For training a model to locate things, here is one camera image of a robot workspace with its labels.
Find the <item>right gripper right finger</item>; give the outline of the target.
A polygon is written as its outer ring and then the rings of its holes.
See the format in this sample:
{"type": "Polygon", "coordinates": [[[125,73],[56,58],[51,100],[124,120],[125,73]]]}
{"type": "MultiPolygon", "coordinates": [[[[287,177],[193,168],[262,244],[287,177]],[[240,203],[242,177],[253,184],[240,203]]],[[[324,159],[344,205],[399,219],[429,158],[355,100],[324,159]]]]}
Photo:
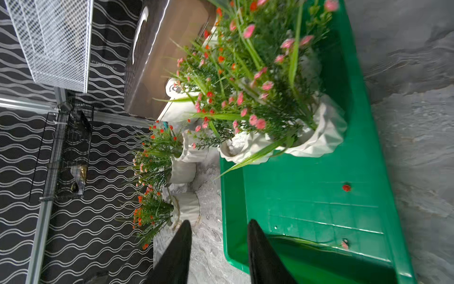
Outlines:
{"type": "Polygon", "coordinates": [[[249,274],[252,284],[297,283],[254,219],[248,223],[247,243],[249,274]]]}

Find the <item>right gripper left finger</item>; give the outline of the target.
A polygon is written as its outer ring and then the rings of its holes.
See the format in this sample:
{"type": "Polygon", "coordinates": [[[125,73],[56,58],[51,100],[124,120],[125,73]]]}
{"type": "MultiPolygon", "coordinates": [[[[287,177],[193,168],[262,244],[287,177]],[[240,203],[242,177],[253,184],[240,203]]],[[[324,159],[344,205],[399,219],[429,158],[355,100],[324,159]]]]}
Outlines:
{"type": "Polygon", "coordinates": [[[192,229],[184,220],[174,238],[150,271],[145,284],[186,284],[189,277],[192,229]]]}

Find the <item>red flower pot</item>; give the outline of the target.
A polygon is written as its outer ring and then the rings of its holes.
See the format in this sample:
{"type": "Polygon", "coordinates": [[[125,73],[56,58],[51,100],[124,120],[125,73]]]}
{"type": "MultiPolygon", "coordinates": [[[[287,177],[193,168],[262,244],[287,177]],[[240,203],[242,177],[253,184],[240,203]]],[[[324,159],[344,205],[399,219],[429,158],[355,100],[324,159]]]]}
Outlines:
{"type": "Polygon", "coordinates": [[[195,227],[200,219],[201,208],[196,194],[184,192],[170,195],[170,201],[166,201],[162,193],[148,189],[138,195],[138,206],[134,208],[130,220],[137,231],[140,248],[146,250],[165,227],[176,230],[185,221],[195,227]]]}

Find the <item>green grass pot back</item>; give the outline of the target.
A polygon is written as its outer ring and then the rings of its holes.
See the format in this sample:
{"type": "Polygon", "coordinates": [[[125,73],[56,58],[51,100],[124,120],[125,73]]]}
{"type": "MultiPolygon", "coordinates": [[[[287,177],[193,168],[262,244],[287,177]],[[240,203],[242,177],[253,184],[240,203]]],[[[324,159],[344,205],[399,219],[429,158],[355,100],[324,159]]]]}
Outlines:
{"type": "Polygon", "coordinates": [[[202,146],[195,130],[188,129],[187,124],[164,130],[163,121],[156,121],[149,127],[149,133],[139,136],[141,145],[151,151],[170,154],[182,162],[200,163],[207,157],[209,150],[202,146]]]}

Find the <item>green plant pot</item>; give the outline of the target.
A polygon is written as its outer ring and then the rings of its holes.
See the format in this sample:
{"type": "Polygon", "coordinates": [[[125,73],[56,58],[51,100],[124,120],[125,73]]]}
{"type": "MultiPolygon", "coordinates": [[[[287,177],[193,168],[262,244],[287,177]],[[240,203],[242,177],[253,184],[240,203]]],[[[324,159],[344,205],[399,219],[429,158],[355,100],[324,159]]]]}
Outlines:
{"type": "Polygon", "coordinates": [[[271,92],[268,146],[260,152],[319,157],[342,143],[346,122],[342,111],[322,92],[316,48],[329,33],[338,1],[256,1],[252,47],[265,63],[271,92]]]}

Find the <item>pink flower pot front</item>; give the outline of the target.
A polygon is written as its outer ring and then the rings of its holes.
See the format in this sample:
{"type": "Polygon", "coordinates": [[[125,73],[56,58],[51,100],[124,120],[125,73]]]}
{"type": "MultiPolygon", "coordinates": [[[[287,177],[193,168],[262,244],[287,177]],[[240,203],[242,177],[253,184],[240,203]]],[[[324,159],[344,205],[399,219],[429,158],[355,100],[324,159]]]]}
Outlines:
{"type": "Polygon", "coordinates": [[[168,103],[193,105],[211,104],[213,100],[225,101],[229,84],[240,71],[234,58],[236,27],[230,31],[233,9],[216,7],[215,23],[203,28],[202,37],[188,45],[178,44],[182,55],[177,69],[167,86],[170,88],[168,103]]]}

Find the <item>pink flower pot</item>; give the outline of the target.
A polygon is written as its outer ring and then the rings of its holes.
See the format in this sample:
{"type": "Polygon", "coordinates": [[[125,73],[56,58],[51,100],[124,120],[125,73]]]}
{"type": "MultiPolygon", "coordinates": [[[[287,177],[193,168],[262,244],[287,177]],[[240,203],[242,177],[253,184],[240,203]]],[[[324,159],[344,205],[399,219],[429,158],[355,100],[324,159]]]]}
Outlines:
{"type": "Polygon", "coordinates": [[[170,154],[145,149],[138,151],[132,161],[136,186],[162,189],[169,184],[193,182],[196,164],[182,162],[170,154]]]}
{"type": "Polygon", "coordinates": [[[211,104],[213,100],[225,101],[229,84],[240,71],[234,58],[236,27],[230,31],[233,9],[216,7],[215,23],[203,28],[202,37],[188,45],[178,44],[182,55],[177,69],[167,86],[170,88],[168,103],[193,105],[211,104]]]}

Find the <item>pink flower pot back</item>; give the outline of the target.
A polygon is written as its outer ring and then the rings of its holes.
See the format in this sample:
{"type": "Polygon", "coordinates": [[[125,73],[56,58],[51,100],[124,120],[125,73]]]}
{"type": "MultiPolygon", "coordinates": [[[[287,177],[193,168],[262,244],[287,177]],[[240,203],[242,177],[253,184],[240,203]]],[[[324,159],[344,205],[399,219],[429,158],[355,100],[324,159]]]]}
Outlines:
{"type": "Polygon", "coordinates": [[[162,189],[169,184],[193,182],[196,164],[182,162],[170,154],[145,149],[138,151],[132,161],[136,186],[162,189]]]}

